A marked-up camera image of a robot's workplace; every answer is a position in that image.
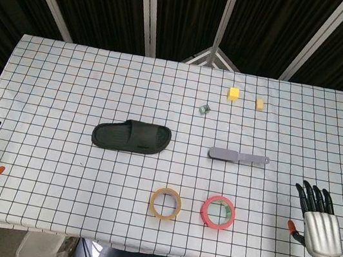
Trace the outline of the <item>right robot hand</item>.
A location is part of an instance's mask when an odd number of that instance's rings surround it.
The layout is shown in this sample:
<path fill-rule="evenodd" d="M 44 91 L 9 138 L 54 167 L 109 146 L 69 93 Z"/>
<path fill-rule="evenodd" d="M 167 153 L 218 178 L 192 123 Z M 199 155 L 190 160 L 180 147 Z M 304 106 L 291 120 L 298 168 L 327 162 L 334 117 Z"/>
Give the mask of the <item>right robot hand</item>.
<path fill-rule="evenodd" d="M 330 193 L 307 180 L 297 188 L 302 211 L 304 234 L 292 220 L 288 221 L 290 235 L 306 248 L 312 257 L 341 257 L 343 255 L 340 225 L 335 216 Z"/>

